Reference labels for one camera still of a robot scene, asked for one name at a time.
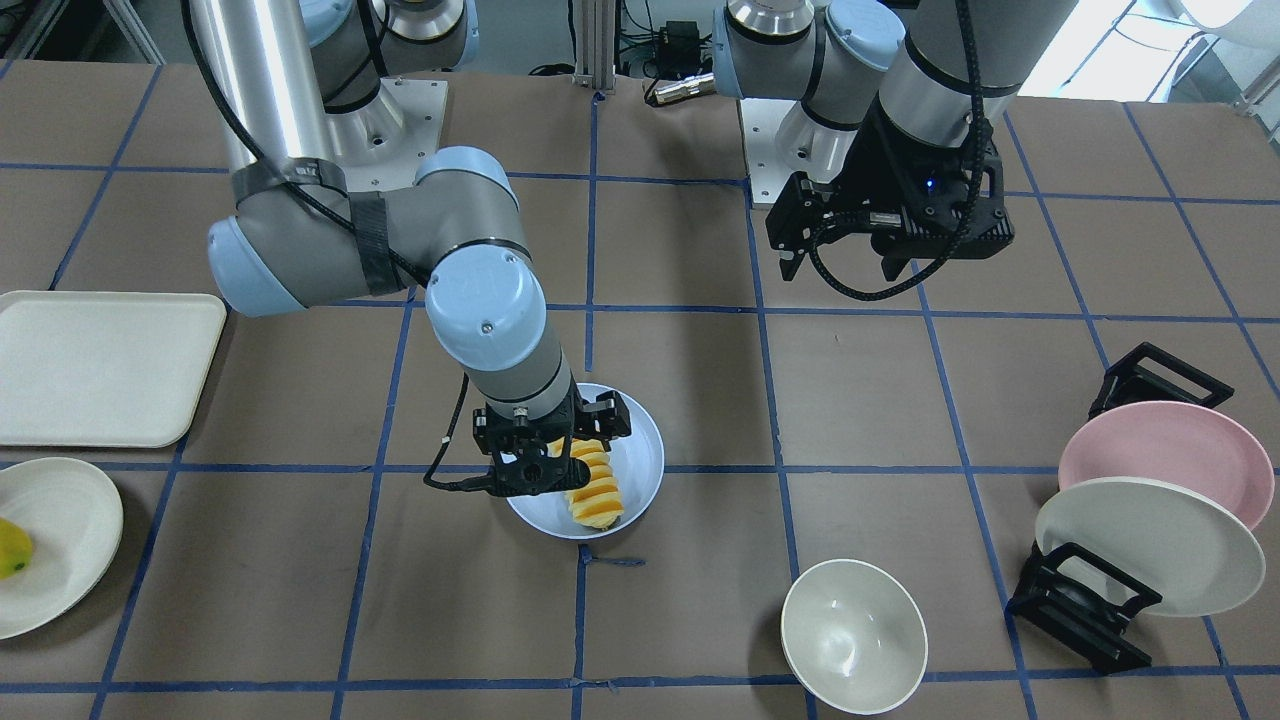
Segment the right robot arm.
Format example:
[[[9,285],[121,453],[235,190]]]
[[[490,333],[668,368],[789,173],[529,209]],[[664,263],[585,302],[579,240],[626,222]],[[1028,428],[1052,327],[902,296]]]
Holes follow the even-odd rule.
[[[314,64],[323,38],[297,1],[183,1],[180,14],[234,152],[236,214],[207,233],[224,300],[271,316],[420,286],[439,345],[483,396],[472,436],[492,460],[444,489],[516,497],[585,487],[591,473],[573,441],[628,436],[628,410],[616,391],[582,398],[498,160],[445,147],[407,186],[358,191],[323,106]]]

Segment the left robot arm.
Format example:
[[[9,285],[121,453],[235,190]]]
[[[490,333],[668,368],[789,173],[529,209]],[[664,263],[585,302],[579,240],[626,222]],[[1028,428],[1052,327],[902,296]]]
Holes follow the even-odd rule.
[[[727,1],[716,88],[791,102],[791,172],[765,219],[780,274],[810,264],[886,299],[1015,237],[993,128],[1073,1]]]

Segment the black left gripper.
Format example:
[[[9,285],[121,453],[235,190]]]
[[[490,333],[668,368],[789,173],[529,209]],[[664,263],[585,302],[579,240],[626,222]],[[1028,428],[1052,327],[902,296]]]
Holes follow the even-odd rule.
[[[913,259],[937,259],[963,218],[972,141],[955,149],[923,143],[901,131],[879,101],[870,105],[844,168],[829,183],[792,173],[768,213],[765,228],[783,282],[803,256],[846,234],[869,234],[887,282]]]

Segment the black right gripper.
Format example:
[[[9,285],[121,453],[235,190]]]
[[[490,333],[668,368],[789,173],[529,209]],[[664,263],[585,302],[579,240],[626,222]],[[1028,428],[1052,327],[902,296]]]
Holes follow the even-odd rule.
[[[538,419],[529,410],[506,418],[486,405],[474,411],[472,437],[492,465],[472,479],[472,489],[508,498],[582,488],[590,482],[590,470],[570,455],[572,441],[598,439],[609,448],[611,441],[631,432],[630,410],[614,389],[599,393],[593,402],[571,389]]]

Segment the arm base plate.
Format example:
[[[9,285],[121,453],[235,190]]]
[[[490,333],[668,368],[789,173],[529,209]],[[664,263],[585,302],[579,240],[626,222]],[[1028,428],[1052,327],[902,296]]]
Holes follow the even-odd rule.
[[[448,96],[444,79],[384,79],[366,105],[328,115],[346,190],[388,192],[413,184],[420,164],[440,146]]]
[[[800,102],[783,99],[741,99],[739,115],[751,206],[768,210],[810,155],[806,117]]]

